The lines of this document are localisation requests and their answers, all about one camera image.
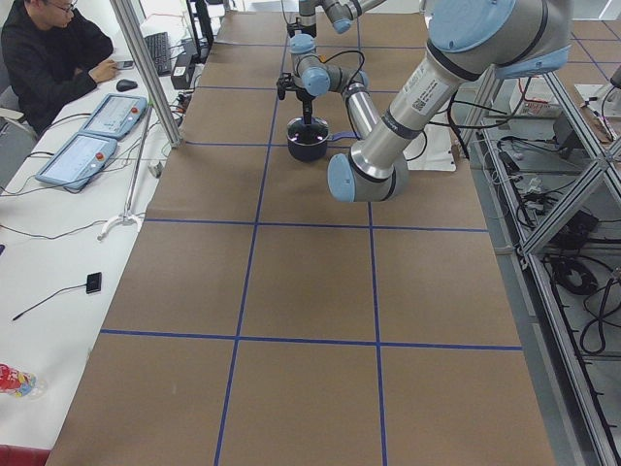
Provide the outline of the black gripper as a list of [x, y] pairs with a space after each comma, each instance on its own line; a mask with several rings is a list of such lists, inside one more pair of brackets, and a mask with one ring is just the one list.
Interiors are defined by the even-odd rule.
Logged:
[[306, 91], [298, 92], [298, 100], [302, 103], [303, 119], [312, 119], [312, 114], [313, 114], [312, 102], [314, 99], [315, 97], [308, 94]]

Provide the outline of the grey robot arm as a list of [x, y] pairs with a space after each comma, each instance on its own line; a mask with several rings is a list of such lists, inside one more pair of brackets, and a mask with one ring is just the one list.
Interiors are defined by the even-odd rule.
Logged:
[[288, 28], [292, 88], [310, 99], [338, 92], [360, 136], [328, 165], [329, 189], [341, 202], [381, 202], [402, 192], [409, 177], [407, 146], [462, 83], [476, 81], [489, 68], [500, 80], [537, 76], [562, 68], [569, 58], [571, 1], [438, 1], [424, 59], [378, 113], [365, 75], [323, 62], [315, 47], [318, 9], [344, 33], [376, 5], [302, 1]]
[[364, 13], [384, 3], [384, 0], [299, 0], [298, 14], [292, 22], [286, 23], [290, 38], [297, 32], [316, 37], [316, 10], [323, 11], [338, 34], [343, 34], [353, 21]]

